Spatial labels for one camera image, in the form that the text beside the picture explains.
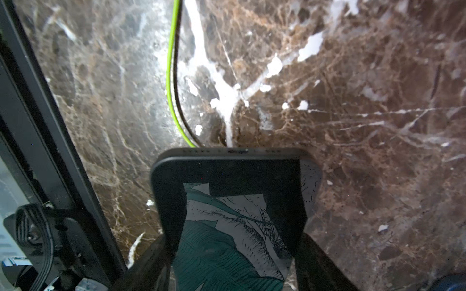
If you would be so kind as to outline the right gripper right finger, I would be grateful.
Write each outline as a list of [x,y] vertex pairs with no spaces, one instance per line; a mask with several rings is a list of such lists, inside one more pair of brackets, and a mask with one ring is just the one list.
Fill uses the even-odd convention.
[[300,291],[358,291],[307,234],[298,243],[295,264]]

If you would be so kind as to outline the green wired earphones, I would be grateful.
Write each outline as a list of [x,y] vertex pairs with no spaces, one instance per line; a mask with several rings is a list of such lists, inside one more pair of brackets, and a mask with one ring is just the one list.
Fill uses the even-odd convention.
[[175,89],[177,88],[177,81],[174,78],[175,74],[175,44],[177,39],[177,29],[178,29],[178,19],[180,15],[180,6],[181,1],[175,0],[173,3],[172,17],[171,17],[171,27],[169,30],[169,39],[168,39],[168,52],[167,52],[167,65],[166,65],[166,97],[167,104],[169,107],[169,112],[171,114],[172,121],[174,122],[178,133],[184,139],[184,141],[191,148],[199,147],[198,143],[195,142],[195,139],[191,133],[186,133],[189,129],[189,126],[185,121],[183,121],[183,126],[180,123],[178,118],[182,119],[182,110],[181,106],[176,104]]

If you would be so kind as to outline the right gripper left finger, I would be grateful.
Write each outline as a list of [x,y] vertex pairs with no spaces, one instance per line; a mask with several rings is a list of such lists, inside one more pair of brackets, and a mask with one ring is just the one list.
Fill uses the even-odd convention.
[[113,291],[168,291],[173,253],[165,235],[156,239],[112,286]]

